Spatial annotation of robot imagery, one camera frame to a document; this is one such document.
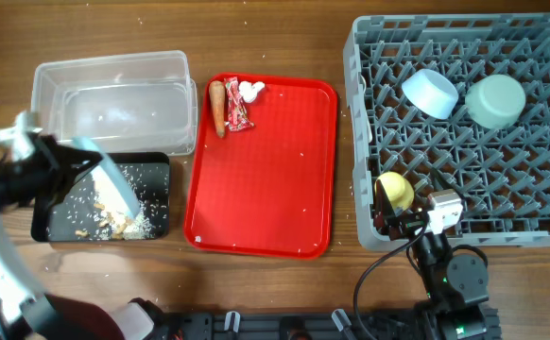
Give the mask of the light blue plate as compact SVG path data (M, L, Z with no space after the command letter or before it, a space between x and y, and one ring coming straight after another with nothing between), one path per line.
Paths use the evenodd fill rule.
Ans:
M84 151L97 152L99 163L91 171L95 192L109 212L122 213L134 219L141 210L136 194L112 158L88 137L74 137L73 146Z

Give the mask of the yellow plastic cup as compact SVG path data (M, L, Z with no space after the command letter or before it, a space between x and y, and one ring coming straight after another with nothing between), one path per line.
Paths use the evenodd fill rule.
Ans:
M395 172L385 172L377 178L384 188L394 211L408 210L414 200L414 190L410 182Z

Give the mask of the light blue bowl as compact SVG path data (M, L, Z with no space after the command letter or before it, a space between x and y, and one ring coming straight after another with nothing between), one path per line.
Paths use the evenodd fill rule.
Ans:
M413 106L439 120L450 117L459 98L455 85L430 69L421 69L404 81L402 91Z

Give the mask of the pale green bowl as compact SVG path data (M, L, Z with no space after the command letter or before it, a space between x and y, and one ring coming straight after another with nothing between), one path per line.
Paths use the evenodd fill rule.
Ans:
M474 83L465 97L468 114L476 124L487 129L514 125L526 103L521 83L506 75L487 76Z

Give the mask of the orange carrot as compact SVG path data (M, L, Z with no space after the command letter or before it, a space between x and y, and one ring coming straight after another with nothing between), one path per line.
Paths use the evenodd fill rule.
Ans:
M225 136L225 86L221 81L212 81L209 85L211 109L215 123L215 131L219 138Z

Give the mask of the red candy wrapper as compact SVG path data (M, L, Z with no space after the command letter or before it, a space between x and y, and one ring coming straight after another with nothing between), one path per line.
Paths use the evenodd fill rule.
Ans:
M228 97L228 128L230 132L238 132L253 128L254 124L248 118L245 102L239 91L239 81L236 76L225 79L225 89Z

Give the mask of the white tissue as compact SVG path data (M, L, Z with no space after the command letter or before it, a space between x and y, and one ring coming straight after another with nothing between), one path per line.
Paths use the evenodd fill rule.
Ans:
M258 97L258 94L266 87L266 84L262 81L251 83L249 81L242 81L238 85L238 91L242 96L242 99L246 103L252 103Z

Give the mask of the white plastic spoon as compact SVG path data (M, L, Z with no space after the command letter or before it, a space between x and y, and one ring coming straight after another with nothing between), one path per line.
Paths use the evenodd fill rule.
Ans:
M359 75L358 80L359 80L359 90L361 91L362 98L365 101L365 98L366 98L365 93L366 93L366 89L367 89L367 82L366 82L364 76L362 76L362 75ZM364 102L363 116L364 116L364 120L365 120L366 129L367 129L367 132L368 132L368 143L371 143L372 140L373 140L373 135L372 135L371 128L370 128L370 120L369 120L367 110L368 109L367 109L366 104Z

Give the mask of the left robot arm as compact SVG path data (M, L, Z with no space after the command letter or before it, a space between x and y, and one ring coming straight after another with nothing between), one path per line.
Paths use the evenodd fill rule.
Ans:
M84 175L94 173L106 197L135 216L140 206L112 159L90 140L76 147L50 136L25 132L5 140L12 163L0 163L0 212L12 205L35 202L39 211L60 204ZM138 339L141 330L129 323L137 305L108 313L87 302L45 291L27 270L5 233L0 216L0 339L24 339L37 333L46 339Z

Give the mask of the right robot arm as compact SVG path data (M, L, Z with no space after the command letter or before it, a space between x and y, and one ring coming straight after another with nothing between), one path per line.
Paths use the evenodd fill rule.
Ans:
M445 231L459 224L461 195L449 185L428 196L420 212L397 215L385 186L376 182L375 227L391 239L405 239L412 249L428 299L416 306L424 336L429 339L475 339L487 333L481 304L489 300L488 261L474 246L464 252L451 246Z

